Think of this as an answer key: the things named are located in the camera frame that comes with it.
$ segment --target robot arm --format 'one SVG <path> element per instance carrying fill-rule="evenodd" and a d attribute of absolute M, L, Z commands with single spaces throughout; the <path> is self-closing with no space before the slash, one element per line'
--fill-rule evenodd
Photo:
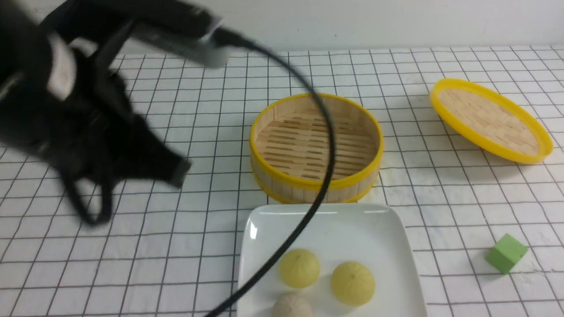
<path fill-rule="evenodd" d="M 167 18 L 168 12 L 173 16 Z M 124 179 L 181 188 L 189 161 L 150 132 L 133 112 L 122 78 L 108 68 L 134 34 L 190 55 L 186 51 L 195 46 L 186 43 L 201 41 L 212 20 L 206 11 L 174 0 L 68 0 L 35 25 L 12 0 L 0 1 L 0 55 L 13 61 L 0 68 L 0 142 L 54 167 L 90 225 L 110 220 L 112 190 Z M 69 47 L 78 37 L 95 42 L 97 50 L 86 56 Z M 181 45 L 171 42 L 179 39 Z M 83 178 L 102 189 L 97 217 L 77 191 L 75 183 Z"/>

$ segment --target table surface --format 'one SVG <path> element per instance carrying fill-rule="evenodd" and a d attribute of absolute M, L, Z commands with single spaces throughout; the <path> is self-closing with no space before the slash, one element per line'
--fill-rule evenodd
<path fill-rule="evenodd" d="M 401 216 L 429 316 L 564 316 L 564 46 L 282 53 L 320 92 L 369 109 L 386 148 L 362 202 Z M 237 288 L 255 184 L 249 130 L 269 103 L 302 93 L 287 71 L 236 52 L 210 70 L 164 55 L 119 56 L 136 111 L 193 159 L 182 191 L 121 183 L 110 225 L 80 227 L 55 174 L 0 153 L 0 316 L 204 316 Z M 429 91 L 443 77 L 496 90 L 550 132 L 554 152 L 518 165 L 446 126 Z M 99 197 L 83 184 L 91 206 Z M 484 261 L 509 233 L 530 251 L 501 276 Z M 225 316 L 235 316 L 236 311 Z"/>

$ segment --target black wire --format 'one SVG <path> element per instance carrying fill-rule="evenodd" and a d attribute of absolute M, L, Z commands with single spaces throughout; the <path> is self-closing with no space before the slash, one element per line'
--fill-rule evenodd
<path fill-rule="evenodd" d="M 242 47 L 251 51 L 260 52 L 271 59 L 274 59 L 277 63 L 279 63 L 282 67 L 290 71 L 292 75 L 294 75 L 297 80 L 306 88 L 306 90 L 311 94 L 311 97 L 315 101 L 316 105 L 319 107 L 319 111 L 322 113 L 325 123 L 327 124 L 327 131 L 329 133 L 329 161 L 327 163 L 327 171 L 325 172 L 325 178 L 321 183 L 321 188 L 319 189 L 319 193 L 315 198 L 314 202 L 311 204 L 311 207 L 307 211 L 307 213 L 303 216 L 303 219 L 300 221 L 296 229 L 288 236 L 286 241 L 282 243 L 282 245 L 276 250 L 276 252 L 266 261 L 266 263 L 253 275 L 251 278 L 239 288 L 233 295 L 223 301 L 219 306 L 214 308 L 211 312 L 209 312 L 205 317 L 216 317 L 222 312 L 226 311 L 231 307 L 234 303 L 236 303 L 243 295 L 248 292 L 258 281 L 276 264 L 276 262 L 280 259 L 282 255 L 290 248 L 290 246 L 294 243 L 296 238 L 302 233 L 303 229 L 307 226 L 311 218 L 315 215 L 315 212 L 323 202 L 325 195 L 327 194 L 327 190 L 329 189 L 329 184 L 331 182 L 331 177 L 333 177 L 333 170 L 335 167 L 335 158 L 336 158 L 336 151 L 335 151 L 335 133 L 333 129 L 333 122 L 331 120 L 331 116 L 329 111 L 323 104 L 322 99 L 319 95 L 315 92 L 313 87 L 307 82 L 307 80 L 301 76 L 294 68 L 292 68 L 288 63 L 281 60 L 278 56 L 276 56 L 272 51 L 269 49 L 262 47 L 252 41 L 249 41 L 242 36 L 227 30 L 227 29 L 218 29 L 214 34 L 214 39 L 220 44 L 225 46 L 236 46 Z"/>

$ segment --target white plate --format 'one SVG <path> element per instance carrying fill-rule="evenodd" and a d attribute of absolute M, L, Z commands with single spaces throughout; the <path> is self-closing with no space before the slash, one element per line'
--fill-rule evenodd
<path fill-rule="evenodd" d="M 247 220 L 239 286 L 264 264 L 295 229 L 310 205 L 268 205 Z M 305 248 L 321 263 L 319 280 L 296 290 L 273 267 L 238 303 L 241 317 L 267 317 L 278 296 L 298 292 L 312 304 L 316 316 L 426 317 L 419 275 L 402 221 L 392 208 L 369 204 L 323 204 L 290 249 Z M 352 309 L 331 291 L 331 273 L 340 263 L 358 261 L 370 269 L 376 293 L 370 302 Z"/>

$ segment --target green cube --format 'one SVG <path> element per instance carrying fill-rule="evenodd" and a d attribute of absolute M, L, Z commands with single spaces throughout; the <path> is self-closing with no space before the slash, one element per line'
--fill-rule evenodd
<path fill-rule="evenodd" d="M 509 273 L 528 249 L 514 237 L 505 234 L 486 255 L 486 261 L 503 275 Z"/>

